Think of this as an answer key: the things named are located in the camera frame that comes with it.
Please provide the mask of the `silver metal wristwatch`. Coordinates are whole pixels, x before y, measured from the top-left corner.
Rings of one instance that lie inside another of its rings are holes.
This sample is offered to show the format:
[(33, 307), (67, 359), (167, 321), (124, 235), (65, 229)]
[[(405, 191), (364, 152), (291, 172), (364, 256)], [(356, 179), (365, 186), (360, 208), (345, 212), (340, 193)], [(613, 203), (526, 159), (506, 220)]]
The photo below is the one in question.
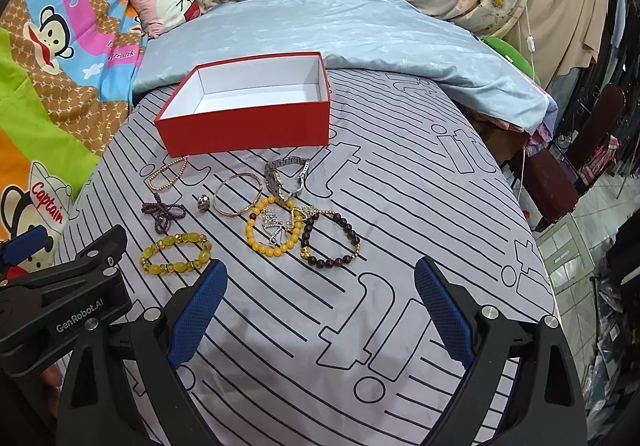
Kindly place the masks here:
[(268, 161), (264, 177), (268, 192), (285, 202), (295, 199), (305, 188), (310, 160), (299, 156), (287, 156)]

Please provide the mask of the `grey striped bed sheet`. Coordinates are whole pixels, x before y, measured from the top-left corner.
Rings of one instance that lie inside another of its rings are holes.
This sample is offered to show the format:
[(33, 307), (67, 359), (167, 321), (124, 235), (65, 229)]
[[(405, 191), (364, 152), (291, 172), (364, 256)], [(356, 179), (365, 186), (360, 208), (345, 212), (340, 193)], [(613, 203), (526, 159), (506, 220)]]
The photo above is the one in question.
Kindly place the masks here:
[[(142, 251), (157, 238), (141, 211), (145, 179), (186, 216), (227, 266), (224, 299), (193, 359), (180, 369), (195, 405), (228, 445), (416, 445), (461, 380), (416, 287), (429, 256), (477, 303), (536, 322), (555, 309), (522, 210), (498, 164), (436, 83), (405, 74), (334, 70), (324, 147), (168, 156), (154, 118), (171, 95), (157, 88), (112, 138), (85, 184), (54, 257), (73, 258), (114, 225), (126, 230), (120, 268), (139, 315), (193, 284), (191, 273), (152, 276)], [(303, 206), (335, 211), (360, 239), (354, 262), (277, 258), (245, 238), (246, 214), (213, 210), (214, 190), (239, 172), (261, 180), (268, 161), (310, 160)]]

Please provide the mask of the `colourful monkey cartoon blanket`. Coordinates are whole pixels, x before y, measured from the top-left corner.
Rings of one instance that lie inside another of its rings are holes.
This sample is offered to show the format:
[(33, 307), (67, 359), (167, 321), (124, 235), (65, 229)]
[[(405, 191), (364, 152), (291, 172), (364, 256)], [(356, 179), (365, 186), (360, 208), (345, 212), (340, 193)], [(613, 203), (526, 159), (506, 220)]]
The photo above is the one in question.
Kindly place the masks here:
[(1, 0), (2, 239), (60, 239), (129, 114), (143, 47), (128, 0)]

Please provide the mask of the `dark red wooden chair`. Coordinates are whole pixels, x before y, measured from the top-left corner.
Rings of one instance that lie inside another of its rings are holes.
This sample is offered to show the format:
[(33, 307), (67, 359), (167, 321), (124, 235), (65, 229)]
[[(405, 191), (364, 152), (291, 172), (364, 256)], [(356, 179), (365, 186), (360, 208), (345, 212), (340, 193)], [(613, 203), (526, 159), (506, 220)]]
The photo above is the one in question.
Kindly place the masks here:
[(617, 146), (611, 130), (625, 106), (623, 90), (605, 85), (585, 125), (564, 151), (551, 144), (532, 156), (521, 150), (509, 162), (540, 214), (536, 232), (572, 212), (613, 160)]

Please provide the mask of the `rose gold bangle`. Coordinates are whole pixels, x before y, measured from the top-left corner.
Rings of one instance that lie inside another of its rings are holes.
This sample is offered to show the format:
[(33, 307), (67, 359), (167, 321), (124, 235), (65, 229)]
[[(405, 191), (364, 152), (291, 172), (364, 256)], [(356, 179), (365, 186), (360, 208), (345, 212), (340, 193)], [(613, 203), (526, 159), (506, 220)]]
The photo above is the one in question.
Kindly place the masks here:
[(213, 210), (225, 218), (238, 218), (256, 208), (263, 192), (262, 180), (255, 173), (232, 174), (214, 190)]

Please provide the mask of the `pink rabbit cushion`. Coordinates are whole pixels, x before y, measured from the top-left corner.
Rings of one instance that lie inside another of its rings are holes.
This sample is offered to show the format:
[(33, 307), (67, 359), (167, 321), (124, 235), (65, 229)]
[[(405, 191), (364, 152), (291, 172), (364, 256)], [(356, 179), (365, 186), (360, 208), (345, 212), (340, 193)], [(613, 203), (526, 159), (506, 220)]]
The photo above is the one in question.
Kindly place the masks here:
[(202, 0), (129, 0), (150, 39), (185, 24), (204, 13)]

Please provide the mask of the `red cardboard box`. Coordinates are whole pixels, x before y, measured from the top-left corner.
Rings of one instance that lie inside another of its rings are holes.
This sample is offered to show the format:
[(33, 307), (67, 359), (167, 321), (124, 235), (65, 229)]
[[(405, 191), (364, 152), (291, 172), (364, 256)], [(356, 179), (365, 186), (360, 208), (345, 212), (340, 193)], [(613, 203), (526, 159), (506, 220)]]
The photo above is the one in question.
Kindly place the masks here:
[(329, 143), (331, 85), (318, 52), (195, 66), (154, 125), (173, 157)]

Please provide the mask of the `green plastic chair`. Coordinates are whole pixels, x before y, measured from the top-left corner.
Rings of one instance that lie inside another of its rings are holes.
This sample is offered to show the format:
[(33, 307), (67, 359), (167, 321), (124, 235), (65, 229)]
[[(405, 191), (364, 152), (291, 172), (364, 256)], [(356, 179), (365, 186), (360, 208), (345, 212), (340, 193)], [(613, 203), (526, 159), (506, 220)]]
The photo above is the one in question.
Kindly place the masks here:
[(536, 76), (533, 66), (513, 45), (495, 36), (486, 36), (483, 42), (510, 62), (510, 64), (514, 65), (521, 73), (524, 73), (529, 79), (539, 84), (539, 79)]

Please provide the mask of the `beige hanging curtain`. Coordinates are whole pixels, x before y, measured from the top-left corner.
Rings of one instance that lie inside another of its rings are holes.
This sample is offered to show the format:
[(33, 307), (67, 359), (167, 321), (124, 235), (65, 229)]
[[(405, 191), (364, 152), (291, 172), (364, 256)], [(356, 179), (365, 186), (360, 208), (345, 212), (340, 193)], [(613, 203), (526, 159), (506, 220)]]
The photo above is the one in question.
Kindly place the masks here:
[(545, 88), (557, 76), (587, 68), (598, 59), (608, 0), (528, 0), (528, 14), (504, 36), (527, 55), (535, 41), (535, 73)]

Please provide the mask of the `light blue pillow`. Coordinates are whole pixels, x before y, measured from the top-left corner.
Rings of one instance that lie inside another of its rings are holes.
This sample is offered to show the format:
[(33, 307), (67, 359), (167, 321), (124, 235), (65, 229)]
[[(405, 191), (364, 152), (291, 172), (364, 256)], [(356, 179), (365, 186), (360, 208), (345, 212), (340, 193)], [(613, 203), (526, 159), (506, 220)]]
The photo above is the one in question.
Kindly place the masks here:
[(152, 39), (132, 89), (180, 82), (197, 65), (318, 52), (330, 69), (367, 69), (435, 81), (455, 102), (536, 131), (555, 100), (472, 32), (401, 0), (248, 0), (219, 5)]

